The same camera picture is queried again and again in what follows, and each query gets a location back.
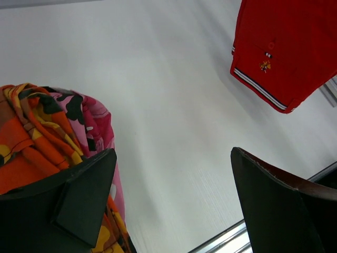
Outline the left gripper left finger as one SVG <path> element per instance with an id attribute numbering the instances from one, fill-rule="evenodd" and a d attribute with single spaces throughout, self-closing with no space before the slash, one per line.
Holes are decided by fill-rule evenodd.
<path id="1" fill-rule="evenodd" d="M 116 165 L 114 149 L 1 195 L 1 252 L 90 252 Z"/>

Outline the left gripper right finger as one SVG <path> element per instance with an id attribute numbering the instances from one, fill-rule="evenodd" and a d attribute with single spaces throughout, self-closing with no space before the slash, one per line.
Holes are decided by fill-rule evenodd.
<path id="1" fill-rule="evenodd" d="M 231 165 L 253 252 L 336 252 L 336 163 L 303 179 L 235 147 Z"/>

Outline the red trousers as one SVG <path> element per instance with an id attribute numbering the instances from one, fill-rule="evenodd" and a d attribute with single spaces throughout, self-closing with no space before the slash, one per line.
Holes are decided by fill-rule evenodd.
<path id="1" fill-rule="evenodd" d="M 231 74 L 288 114 L 336 75 L 336 1 L 242 1 Z"/>

